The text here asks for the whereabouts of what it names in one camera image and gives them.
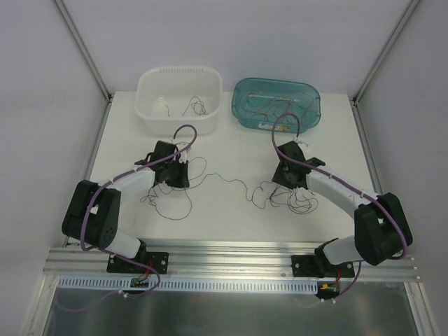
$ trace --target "metal frame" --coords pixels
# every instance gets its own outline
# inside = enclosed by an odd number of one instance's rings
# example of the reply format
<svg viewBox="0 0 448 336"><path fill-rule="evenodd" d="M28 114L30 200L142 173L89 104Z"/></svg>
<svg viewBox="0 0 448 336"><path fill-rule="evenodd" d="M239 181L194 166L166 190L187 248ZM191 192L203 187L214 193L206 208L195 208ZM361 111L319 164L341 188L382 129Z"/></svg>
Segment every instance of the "metal frame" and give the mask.
<svg viewBox="0 0 448 336"><path fill-rule="evenodd" d="M57 12L61 15L67 30L79 49L86 66L90 70L105 100L108 102L99 128L94 146L90 153L85 170L85 178L95 163L99 143L106 125L112 94L98 72L93 59L76 28L73 18L64 0L51 0ZM358 102L368 89L369 84L381 68L387 55L405 28L409 19L421 0L410 0L401 18L395 25L370 68L363 84L352 102L353 117L358 128L367 166L376 192L382 191L381 183L375 168L375 160L365 131ZM152 251L167 251L170 253L169 273L163 278L195 277L198 279L290 279L292 277L291 255L312 254L319 243L261 243L261 242L216 242L216 241L155 241L148 240ZM77 244L70 244L68 239L62 248L52 248L48 255L43 276L38 287L38 293L30 308L31 314L25 324L23 335L42 335L53 295L57 287L59 275L101 275L108 276L106 264L108 256L99 251L84 253ZM428 306L422 278L414 264L414 258L405 260L388 260L380 266L363 266L361 281L403 282L407 291L409 304L420 335L439 335L433 315Z"/></svg>

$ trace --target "label on bin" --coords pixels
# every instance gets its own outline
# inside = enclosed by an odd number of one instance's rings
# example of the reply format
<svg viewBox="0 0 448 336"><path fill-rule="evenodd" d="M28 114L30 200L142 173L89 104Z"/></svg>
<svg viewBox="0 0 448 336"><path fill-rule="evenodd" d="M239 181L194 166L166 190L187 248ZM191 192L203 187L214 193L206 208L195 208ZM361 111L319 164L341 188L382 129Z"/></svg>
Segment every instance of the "label on bin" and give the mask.
<svg viewBox="0 0 448 336"><path fill-rule="evenodd" d="M272 130L272 126L274 126L273 124L266 124L264 122L260 122L258 124L258 128L263 128L264 130ZM276 131L281 131L281 132L289 132L289 126L283 126L283 125L277 125L275 127Z"/></svg>

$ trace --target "tabletop surface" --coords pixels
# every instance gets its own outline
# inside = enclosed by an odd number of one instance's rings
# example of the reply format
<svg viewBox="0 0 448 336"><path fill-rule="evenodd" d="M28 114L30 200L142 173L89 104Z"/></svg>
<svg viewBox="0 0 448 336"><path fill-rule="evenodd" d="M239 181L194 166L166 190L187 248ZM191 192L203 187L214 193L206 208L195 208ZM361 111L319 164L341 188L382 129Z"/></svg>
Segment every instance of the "tabletop surface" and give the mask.
<svg viewBox="0 0 448 336"><path fill-rule="evenodd" d="M115 93L95 158L92 181L113 178L145 158L157 140L170 141L169 137L148 131L133 110L134 97L135 92ZM168 193L171 188L156 187L157 198L151 198L155 202L152 205L147 192L136 195L120 208L119 228L140 238L204 241L325 242L352 235L354 224L350 217L324 197L307 190L298 190L296 204L300 207L296 209L309 213L293 213L287 205L272 206L267 198L276 185L264 182L262 188L257 188L261 182L271 181L279 163L270 132L242 127L231 113L231 98L231 92L224 93L216 130L198 136L188 154L188 177L193 179L190 186L202 183L191 190L176 190L168 195L163 192ZM305 157L318 157L339 176L371 190L372 182L348 97L322 94L321 112L320 123L301 136L300 140L308 145L301 145ZM189 131L184 134L179 141L191 139ZM276 142L281 145L292 138L292 134L278 133ZM219 173L226 180L243 181L247 194L241 181L227 183L218 175L204 179L213 173ZM247 198L252 195L253 202L249 202ZM287 203L289 197L285 193L273 200ZM259 209L255 204L258 207L265 204L265 208Z"/></svg>

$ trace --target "blue bin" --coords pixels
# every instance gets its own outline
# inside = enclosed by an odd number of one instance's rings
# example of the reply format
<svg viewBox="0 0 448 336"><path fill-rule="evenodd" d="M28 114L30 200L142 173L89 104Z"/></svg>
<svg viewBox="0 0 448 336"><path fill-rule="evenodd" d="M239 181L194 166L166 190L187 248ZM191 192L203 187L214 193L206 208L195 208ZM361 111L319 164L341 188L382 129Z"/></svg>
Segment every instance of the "blue bin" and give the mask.
<svg viewBox="0 0 448 336"><path fill-rule="evenodd" d="M246 78L236 86L232 113L247 128L272 130L274 121L283 113L294 113L300 119L300 133L316 126L321 119L321 96L304 83L262 78ZM284 118L276 131L296 133L297 122Z"/></svg>

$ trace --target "black mounting bracket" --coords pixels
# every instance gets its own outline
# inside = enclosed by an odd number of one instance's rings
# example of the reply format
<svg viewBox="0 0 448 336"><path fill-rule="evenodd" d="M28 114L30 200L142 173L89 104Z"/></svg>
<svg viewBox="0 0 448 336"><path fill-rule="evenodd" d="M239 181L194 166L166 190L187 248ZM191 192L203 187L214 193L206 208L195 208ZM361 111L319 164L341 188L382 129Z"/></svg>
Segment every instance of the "black mounting bracket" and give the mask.
<svg viewBox="0 0 448 336"><path fill-rule="evenodd" d="M150 252L145 254L145 260L140 260L141 263L150 265L158 274L166 274L168 272L169 254L167 252ZM129 264L113 255L107 262L108 273L113 274L143 274L146 269Z"/></svg>
<svg viewBox="0 0 448 336"><path fill-rule="evenodd" d="M337 278L340 273L341 278L354 278L355 270L352 262L343 262L338 265L328 265L323 273L312 272L316 264L315 255L292 255L291 266L293 268L293 276L295 278Z"/></svg>

